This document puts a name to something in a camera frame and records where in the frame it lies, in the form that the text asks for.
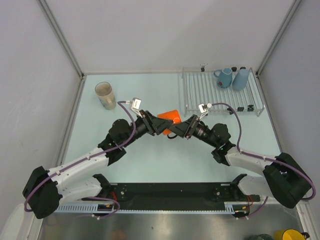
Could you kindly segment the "beige tall mug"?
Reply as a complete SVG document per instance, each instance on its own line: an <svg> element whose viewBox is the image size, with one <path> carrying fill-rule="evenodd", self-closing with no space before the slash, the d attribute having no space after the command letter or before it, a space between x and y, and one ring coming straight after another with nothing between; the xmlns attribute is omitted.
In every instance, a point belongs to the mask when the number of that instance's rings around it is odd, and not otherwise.
<svg viewBox="0 0 320 240"><path fill-rule="evenodd" d="M116 98L110 83L100 82L95 86L94 90L106 110L113 110L116 107Z"/></svg>

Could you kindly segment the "clear plastic cup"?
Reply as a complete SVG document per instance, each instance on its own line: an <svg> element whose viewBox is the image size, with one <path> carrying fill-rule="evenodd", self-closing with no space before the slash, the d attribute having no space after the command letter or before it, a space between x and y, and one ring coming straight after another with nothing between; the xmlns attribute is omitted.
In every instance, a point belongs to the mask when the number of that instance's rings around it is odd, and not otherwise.
<svg viewBox="0 0 320 240"><path fill-rule="evenodd" d="M108 82L98 83L94 90L98 97L106 97L113 92L112 86Z"/></svg>

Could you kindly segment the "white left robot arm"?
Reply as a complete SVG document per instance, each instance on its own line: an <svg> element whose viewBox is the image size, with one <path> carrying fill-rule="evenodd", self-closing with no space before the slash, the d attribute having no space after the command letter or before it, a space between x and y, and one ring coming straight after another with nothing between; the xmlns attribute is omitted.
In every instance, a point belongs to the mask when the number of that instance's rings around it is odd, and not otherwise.
<svg viewBox="0 0 320 240"><path fill-rule="evenodd" d="M111 188L107 179L96 171L120 160L126 154L125 147L143 135L160 135L173 123L171 119L144 110L140 110L131 123L125 119L116 120L105 139L84 156L50 169L35 168L22 191L24 211L43 219L65 203L107 199Z"/></svg>

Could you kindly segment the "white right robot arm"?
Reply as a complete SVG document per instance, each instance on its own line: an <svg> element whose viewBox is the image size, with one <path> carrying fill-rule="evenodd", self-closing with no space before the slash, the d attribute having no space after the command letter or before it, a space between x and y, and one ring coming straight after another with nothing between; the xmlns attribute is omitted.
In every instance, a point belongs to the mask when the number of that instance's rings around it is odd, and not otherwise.
<svg viewBox="0 0 320 240"><path fill-rule="evenodd" d="M230 141L231 135L226 124L217 123L213 127L205 125L199 116L192 115L181 121L171 117L173 124L168 128L181 138L195 137L212 146L213 158L230 167L239 167L256 173L257 177L243 175L230 188L231 196L242 201L248 195L273 197L287 208L293 208L301 200L306 200L308 191L316 193L315 186L298 163L288 153L270 157L240 148Z"/></svg>

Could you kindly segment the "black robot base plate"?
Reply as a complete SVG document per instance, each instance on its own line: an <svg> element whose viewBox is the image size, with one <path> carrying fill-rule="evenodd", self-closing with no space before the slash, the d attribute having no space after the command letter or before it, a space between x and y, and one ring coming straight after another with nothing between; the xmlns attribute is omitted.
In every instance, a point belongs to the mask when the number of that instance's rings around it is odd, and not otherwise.
<svg viewBox="0 0 320 240"><path fill-rule="evenodd" d="M111 197L128 211L215 211L226 202L259 202L259 195L243 194L236 182L109 183L102 174L93 177L102 186L97 195Z"/></svg>

